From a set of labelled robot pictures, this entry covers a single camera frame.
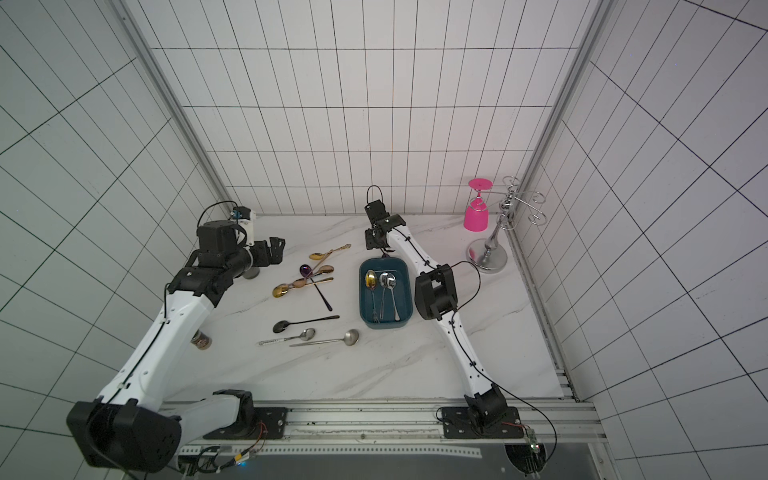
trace white tiled wall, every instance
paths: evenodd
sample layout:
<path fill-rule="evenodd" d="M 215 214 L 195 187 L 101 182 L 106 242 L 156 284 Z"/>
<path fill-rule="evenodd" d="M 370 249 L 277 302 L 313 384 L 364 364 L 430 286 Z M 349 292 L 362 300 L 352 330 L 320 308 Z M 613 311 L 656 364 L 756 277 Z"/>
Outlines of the white tiled wall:
<path fill-rule="evenodd" d="M 127 0 L 235 200 L 463 211 L 525 171 L 597 0 Z"/>
<path fill-rule="evenodd" d="M 215 201 L 105 0 L 0 2 L 0 478 L 103 478 L 65 425 Z"/>
<path fill-rule="evenodd" d="M 764 476 L 767 28 L 620 0 L 533 176 L 518 237 L 625 479 Z"/>

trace silver ladle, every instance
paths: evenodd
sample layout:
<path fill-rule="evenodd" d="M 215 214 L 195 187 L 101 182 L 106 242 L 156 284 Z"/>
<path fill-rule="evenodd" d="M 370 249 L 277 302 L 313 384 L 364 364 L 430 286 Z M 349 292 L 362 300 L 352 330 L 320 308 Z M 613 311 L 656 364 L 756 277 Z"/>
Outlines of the silver ladle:
<path fill-rule="evenodd" d="M 344 338 L 342 339 L 318 340 L 316 342 L 307 342 L 307 343 L 294 343 L 291 346 L 319 345 L 320 343 L 331 343 L 331 342 L 344 342 L 344 345 L 352 346 L 355 343 L 357 343 L 357 340 L 359 338 L 360 338 L 360 332 L 358 332 L 355 329 L 351 329 L 349 332 L 344 334 Z"/>
<path fill-rule="evenodd" d="M 262 340 L 261 342 L 258 343 L 258 345 L 266 345 L 267 343 L 286 342 L 288 340 L 295 340 L 295 339 L 301 339 L 306 342 L 307 340 L 311 340 L 314 336 L 315 336 L 315 329 L 309 328 L 301 332 L 300 335 L 287 336 L 284 339 Z"/>

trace metal mounting plate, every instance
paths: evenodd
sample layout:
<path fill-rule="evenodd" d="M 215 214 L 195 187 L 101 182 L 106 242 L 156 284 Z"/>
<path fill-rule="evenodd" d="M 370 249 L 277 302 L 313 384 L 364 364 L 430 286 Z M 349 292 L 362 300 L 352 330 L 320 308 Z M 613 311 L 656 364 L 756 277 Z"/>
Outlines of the metal mounting plate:
<path fill-rule="evenodd" d="M 497 429 L 483 435 L 470 427 L 468 411 L 467 407 L 441 408 L 443 436 L 447 439 L 521 439 L 525 436 L 520 414 L 515 407 L 507 407 L 502 422 L 520 425 L 519 427 L 499 424 Z"/>
<path fill-rule="evenodd" d="M 283 437 L 286 428 L 286 415 L 288 409 L 281 407 L 255 407 L 253 409 L 253 426 L 254 429 L 250 435 L 245 437 L 236 437 L 234 435 L 228 435 L 221 433 L 222 430 L 214 430 L 211 433 L 205 435 L 203 438 L 206 440 L 255 440 L 259 438 L 259 421 L 264 422 L 266 425 L 266 439 L 267 440 L 279 440 Z"/>

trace silver spoon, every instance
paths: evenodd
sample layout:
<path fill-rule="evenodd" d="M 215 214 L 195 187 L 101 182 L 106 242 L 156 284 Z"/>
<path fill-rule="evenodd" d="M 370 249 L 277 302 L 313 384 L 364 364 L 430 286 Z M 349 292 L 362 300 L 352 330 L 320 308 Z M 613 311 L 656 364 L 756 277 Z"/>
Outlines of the silver spoon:
<path fill-rule="evenodd" d="M 314 336 L 315 336 L 315 329 L 309 328 L 301 332 L 300 335 L 287 336 L 284 339 L 262 340 L 261 342 L 258 343 L 258 345 L 266 345 L 267 343 L 286 342 L 287 340 L 295 340 L 295 339 L 301 339 L 306 342 L 307 340 L 311 340 Z"/>
<path fill-rule="evenodd" d="M 397 305 L 395 304 L 395 285 L 397 284 L 397 279 L 394 275 L 391 273 L 386 278 L 386 287 L 389 289 L 389 292 L 392 294 L 392 308 L 395 309 L 395 321 L 400 321 L 400 314 L 397 313 Z"/>
<path fill-rule="evenodd" d="M 389 275 L 389 273 L 387 273 L 387 272 L 384 272 L 384 273 L 382 273 L 381 275 L 379 275 L 379 284 L 380 284 L 380 285 L 381 285 L 383 288 L 386 288 L 386 283 L 387 283 L 387 276 L 388 276 L 388 275 Z M 384 293 L 383 293 L 383 292 L 382 292 L 382 306 L 381 306 L 381 308 L 379 309 L 379 311 L 381 312 L 381 313 L 379 314 L 379 318 L 380 318 L 381 320 L 384 320 Z"/>
<path fill-rule="evenodd" d="M 307 343 L 294 343 L 291 346 L 319 345 L 320 343 L 331 343 L 331 342 L 344 342 L 344 345 L 352 346 L 355 343 L 357 343 L 357 340 L 359 338 L 360 338 L 360 332 L 358 332 L 355 329 L 351 329 L 349 332 L 344 334 L 344 338 L 342 339 L 318 340 L 316 342 L 307 342 Z"/>

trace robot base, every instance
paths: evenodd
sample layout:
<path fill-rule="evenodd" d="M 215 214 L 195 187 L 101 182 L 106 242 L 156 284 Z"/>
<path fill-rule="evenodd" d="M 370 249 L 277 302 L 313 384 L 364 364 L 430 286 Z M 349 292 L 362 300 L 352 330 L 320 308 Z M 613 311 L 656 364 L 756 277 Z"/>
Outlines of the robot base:
<path fill-rule="evenodd" d="M 515 407 L 508 406 L 501 420 L 484 431 L 473 426 L 468 407 L 442 407 L 440 413 L 442 434 L 447 439 L 521 439 L 525 436 L 520 414 Z"/>
<path fill-rule="evenodd" d="M 211 433 L 204 435 L 206 440 L 256 440 L 259 438 L 259 422 L 264 422 L 266 425 L 266 440 L 279 440 L 285 433 L 285 422 L 288 409 L 267 407 L 267 408 L 253 408 L 253 417 L 250 421 L 251 429 L 247 435 L 238 435 L 236 433 L 228 432 L 226 429 L 214 430 Z"/>

